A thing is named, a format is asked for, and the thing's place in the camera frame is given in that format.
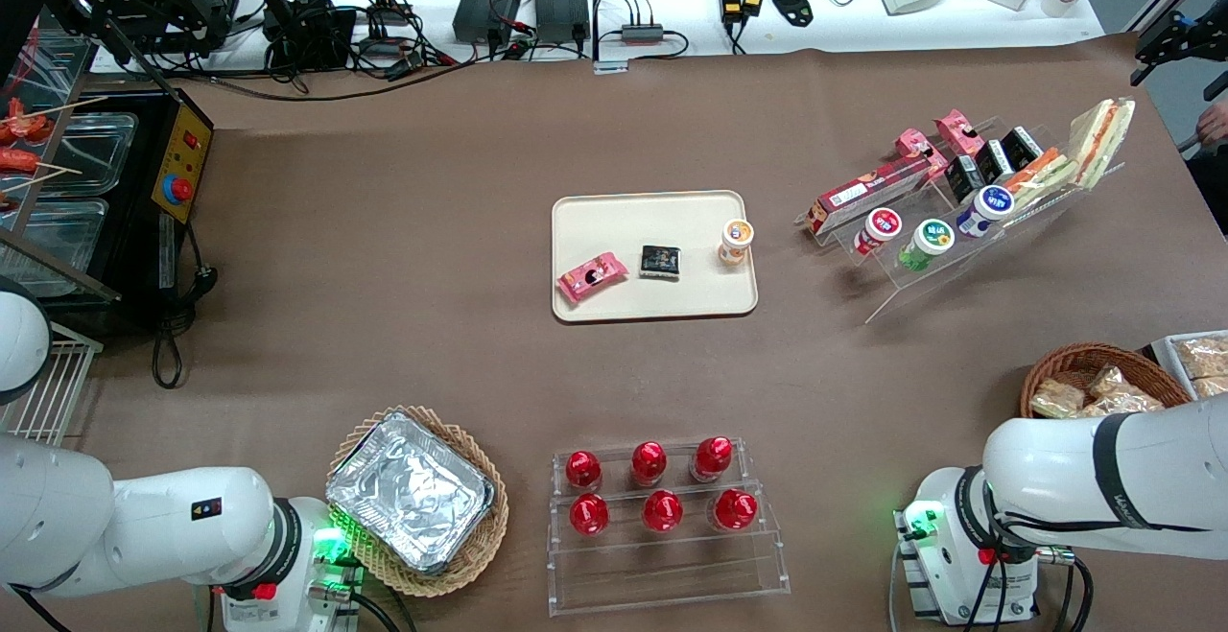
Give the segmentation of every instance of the red bottle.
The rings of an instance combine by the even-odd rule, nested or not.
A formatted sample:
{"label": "red bottle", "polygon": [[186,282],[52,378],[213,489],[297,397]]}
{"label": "red bottle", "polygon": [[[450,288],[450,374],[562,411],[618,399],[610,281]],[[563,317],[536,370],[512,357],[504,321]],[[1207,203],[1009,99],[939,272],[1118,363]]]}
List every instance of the red bottle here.
{"label": "red bottle", "polygon": [[691,477],[700,484],[711,484],[729,469],[733,461],[733,443],[723,436],[709,438],[699,444],[691,455]]}
{"label": "red bottle", "polygon": [[666,474],[666,450],[656,441],[641,443],[631,453],[631,480],[648,488],[661,481]]}
{"label": "red bottle", "polygon": [[567,484],[581,491],[596,491],[602,486],[602,463],[587,450],[571,453],[567,458]]}
{"label": "red bottle", "polygon": [[759,501],[745,491],[733,488],[712,498],[707,520],[717,531],[738,531],[750,526],[759,512]]}
{"label": "red bottle", "polygon": [[643,525],[666,533],[683,520],[683,502],[669,491],[657,491],[643,502]]}
{"label": "red bottle", "polygon": [[596,536],[610,523],[605,501],[596,493],[585,493],[571,502],[571,526],[585,536]]}

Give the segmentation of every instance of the metal rack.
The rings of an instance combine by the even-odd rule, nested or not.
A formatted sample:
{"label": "metal rack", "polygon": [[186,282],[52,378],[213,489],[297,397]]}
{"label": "metal rack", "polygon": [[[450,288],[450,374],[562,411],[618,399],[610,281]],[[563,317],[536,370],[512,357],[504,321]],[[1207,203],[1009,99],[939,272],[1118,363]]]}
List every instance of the metal rack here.
{"label": "metal rack", "polygon": [[102,345],[52,323],[50,362],[21,400],[0,407],[0,432],[59,447]]}

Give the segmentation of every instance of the wicker basket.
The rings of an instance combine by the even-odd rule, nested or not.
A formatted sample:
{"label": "wicker basket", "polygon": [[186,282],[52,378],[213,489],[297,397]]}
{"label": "wicker basket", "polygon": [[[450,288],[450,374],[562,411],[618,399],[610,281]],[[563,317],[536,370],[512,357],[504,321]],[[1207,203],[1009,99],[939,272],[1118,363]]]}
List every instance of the wicker basket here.
{"label": "wicker basket", "polygon": [[1189,393],[1170,374],[1141,353],[1127,352],[1114,345],[1081,342],[1054,349],[1032,367],[1019,395],[1019,414],[1025,418],[1034,417],[1029,404],[1032,395],[1035,395],[1040,383],[1047,378],[1079,388],[1084,394],[1084,405],[1088,404],[1092,401],[1092,396],[1087,395],[1092,379],[1095,379],[1095,374],[1110,363],[1121,369],[1127,382],[1156,398],[1165,407],[1184,405],[1190,400]]}
{"label": "wicker basket", "polygon": [[476,441],[468,432],[464,432],[458,426],[443,423],[440,421],[440,417],[435,416],[433,410],[403,406],[383,410],[383,412],[366,420],[346,436],[340,449],[336,450],[336,458],[333,459],[333,464],[329,466],[328,475],[330,479],[333,471],[336,471],[336,468],[350,455],[351,449],[362,441],[367,432],[383,421],[384,416],[395,410],[399,410],[405,416],[425,426],[430,432],[433,432],[495,484],[495,504],[491,506],[490,514],[469,534],[469,538],[465,539],[464,545],[460,546],[456,557],[452,558],[452,562],[448,562],[447,569],[437,577],[427,577],[405,567],[404,561],[400,560],[400,556],[394,550],[368,534],[345,513],[335,507],[330,507],[329,509],[333,513],[333,522],[345,534],[345,540],[349,542],[350,550],[354,551],[359,562],[366,566],[367,571],[389,588],[403,594],[410,596],[440,596],[469,584],[481,574],[481,571],[486,569],[490,561],[495,560],[495,552],[499,551],[499,545],[502,544],[503,535],[507,534],[507,487],[503,486],[503,479],[499,477],[499,471],[495,469],[494,463],[486,458],[486,453],[481,452]]}

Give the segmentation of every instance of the aluminum foil tray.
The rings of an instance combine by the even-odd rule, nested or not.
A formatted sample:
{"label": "aluminum foil tray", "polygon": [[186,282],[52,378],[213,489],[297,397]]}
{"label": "aluminum foil tray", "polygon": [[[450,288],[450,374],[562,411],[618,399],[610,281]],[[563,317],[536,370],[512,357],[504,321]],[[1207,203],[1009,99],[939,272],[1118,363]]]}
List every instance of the aluminum foil tray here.
{"label": "aluminum foil tray", "polygon": [[406,566],[440,574],[486,517],[495,486],[433,432],[393,412],[338,466],[325,496]]}

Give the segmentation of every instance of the white tray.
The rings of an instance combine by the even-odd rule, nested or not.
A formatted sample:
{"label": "white tray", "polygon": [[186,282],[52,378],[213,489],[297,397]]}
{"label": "white tray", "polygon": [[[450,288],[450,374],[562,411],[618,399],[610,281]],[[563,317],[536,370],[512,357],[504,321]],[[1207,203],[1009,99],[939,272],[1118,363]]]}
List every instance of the white tray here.
{"label": "white tray", "polygon": [[1152,351],[1156,353],[1156,361],[1159,363],[1159,367],[1175,378],[1181,384],[1181,388],[1185,388],[1191,400],[1199,400],[1199,394],[1194,390],[1194,382],[1185,373],[1185,364],[1183,364],[1181,358],[1176,356],[1176,344],[1184,340],[1223,337],[1224,335],[1228,335],[1228,330],[1186,331],[1185,335],[1169,335],[1168,337],[1154,340],[1152,342]]}
{"label": "white tray", "polygon": [[[754,248],[742,265],[716,255],[725,222],[747,220],[736,191],[570,195],[554,204],[550,217],[550,296],[554,314],[567,323],[745,314],[759,303]],[[640,277],[645,244],[679,248],[680,277]],[[630,275],[607,283],[572,306],[556,279],[614,252]]]}

